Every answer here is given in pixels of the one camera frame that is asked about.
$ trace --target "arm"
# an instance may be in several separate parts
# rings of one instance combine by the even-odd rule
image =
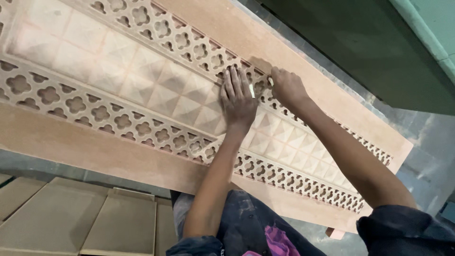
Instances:
[[[258,103],[251,95],[245,71],[228,67],[220,97],[226,116],[226,136],[196,193],[185,220],[183,237],[217,235],[235,158],[256,117]]]
[[[368,149],[325,115],[308,96],[299,76],[274,67],[272,79],[276,99],[311,128],[341,172],[372,208],[380,205],[416,208],[414,198],[403,183]]]

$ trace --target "concrete floor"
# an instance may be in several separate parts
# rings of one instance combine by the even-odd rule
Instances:
[[[422,211],[436,215],[455,188],[453,171],[455,169],[455,117],[394,109],[383,104],[311,44],[262,8],[258,2],[231,1],[262,22],[264,26],[270,25],[289,40],[286,43],[290,47],[296,51],[303,51],[312,65],[414,143],[414,148],[399,169],[397,177],[412,192]],[[170,198],[168,189],[4,150],[0,150],[0,173],[44,181],[50,181],[55,176],[67,177]],[[365,245],[356,234],[347,233],[342,240],[333,240],[325,235],[326,227],[290,218],[285,220],[328,255],[367,255]]]

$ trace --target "person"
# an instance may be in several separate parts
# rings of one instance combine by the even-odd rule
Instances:
[[[369,255],[455,255],[454,232],[417,210],[400,180],[324,114],[306,93],[300,77],[277,67],[271,74],[274,97],[308,124],[374,209],[357,222]],[[220,97],[227,123],[225,139],[196,196],[173,192],[179,242],[166,255],[325,255],[264,203],[245,191],[229,191],[235,159],[258,102],[245,71],[234,66],[224,72]]]

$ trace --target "green machine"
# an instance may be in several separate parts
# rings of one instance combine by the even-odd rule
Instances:
[[[261,1],[391,107],[455,115],[454,83],[390,1]]]

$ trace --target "stack of boards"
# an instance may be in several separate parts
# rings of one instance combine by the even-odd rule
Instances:
[[[0,256],[164,256],[177,242],[170,200],[62,178],[11,180],[0,174]]]

